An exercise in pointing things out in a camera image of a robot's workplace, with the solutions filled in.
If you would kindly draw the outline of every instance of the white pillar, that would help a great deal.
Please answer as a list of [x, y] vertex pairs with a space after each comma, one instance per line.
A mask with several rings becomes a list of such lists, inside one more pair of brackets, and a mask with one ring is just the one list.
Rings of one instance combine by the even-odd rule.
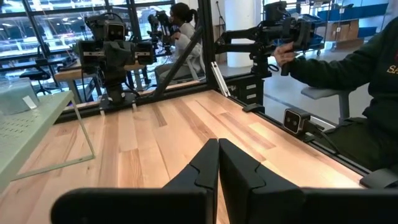
[[[256, 26], [255, 2], [253, 0], [225, 0], [226, 30], [241, 30]], [[251, 44], [248, 39], [235, 39], [232, 44]], [[253, 65], [249, 53], [228, 52], [229, 67], [247, 67]]]

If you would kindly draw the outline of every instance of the cardboard box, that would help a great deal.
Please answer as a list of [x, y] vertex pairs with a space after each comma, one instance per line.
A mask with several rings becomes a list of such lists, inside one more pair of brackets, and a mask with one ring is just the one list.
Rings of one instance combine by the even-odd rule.
[[[359, 20], [331, 22], [327, 25], [326, 41], [346, 41], [358, 38]], [[318, 35], [325, 35], [325, 27], [317, 28]]]

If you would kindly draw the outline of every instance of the black camera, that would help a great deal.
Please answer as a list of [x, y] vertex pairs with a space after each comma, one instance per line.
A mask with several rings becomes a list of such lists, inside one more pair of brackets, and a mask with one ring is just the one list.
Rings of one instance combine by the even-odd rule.
[[292, 134], [299, 135], [303, 131], [305, 121], [310, 119], [310, 113], [298, 108], [288, 108], [285, 110], [284, 128]]

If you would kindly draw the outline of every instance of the blue bin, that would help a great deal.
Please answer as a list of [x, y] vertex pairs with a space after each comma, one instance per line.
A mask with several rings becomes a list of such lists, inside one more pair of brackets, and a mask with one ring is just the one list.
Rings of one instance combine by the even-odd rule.
[[363, 17], [383, 16], [387, 11], [388, 3], [377, 4], [372, 6], [363, 6], [363, 7], [364, 7]]
[[311, 40], [311, 46], [320, 44], [322, 42], [322, 40], [323, 40], [322, 36], [320, 36], [318, 34], [314, 34], [313, 39]]
[[315, 24], [315, 27], [326, 26], [326, 21], [322, 20], [317, 16], [311, 16], [309, 14], [303, 14], [303, 20], [307, 22], [312, 22]]
[[[318, 17], [326, 21], [328, 19], [328, 11], [318, 12]], [[330, 10], [329, 21], [350, 20], [353, 18], [353, 9], [344, 9], [344, 13], [340, 14], [340, 9]]]
[[360, 27], [358, 31], [358, 38], [370, 37], [376, 34], [377, 27]]
[[352, 19], [360, 19], [364, 17], [364, 13], [365, 10], [363, 9], [363, 7], [354, 7], [352, 8]]

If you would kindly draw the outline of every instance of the wooden tabletop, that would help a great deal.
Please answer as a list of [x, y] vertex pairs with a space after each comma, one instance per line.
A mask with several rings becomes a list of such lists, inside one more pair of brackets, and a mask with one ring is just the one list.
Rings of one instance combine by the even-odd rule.
[[[358, 174], [215, 91], [84, 119], [96, 159], [12, 182], [0, 223], [49, 222], [63, 193], [79, 187], [163, 187], [209, 138], [227, 138], [299, 186], [357, 188]], [[90, 153], [78, 121], [52, 127], [20, 172]], [[219, 187], [218, 223], [229, 223]]]
[[[72, 67], [79, 67], [80, 61], [77, 60], [77, 63], [72, 65]], [[145, 68], [145, 65], [140, 65], [136, 63], [135, 65], [125, 65], [124, 69], [126, 71], [133, 71], [133, 70], [139, 70]], [[57, 81], [65, 81], [65, 80], [77, 80], [81, 79], [81, 70], [74, 69], [74, 70], [69, 70], [69, 71], [63, 71], [63, 72], [58, 72], [55, 74], [55, 79]]]

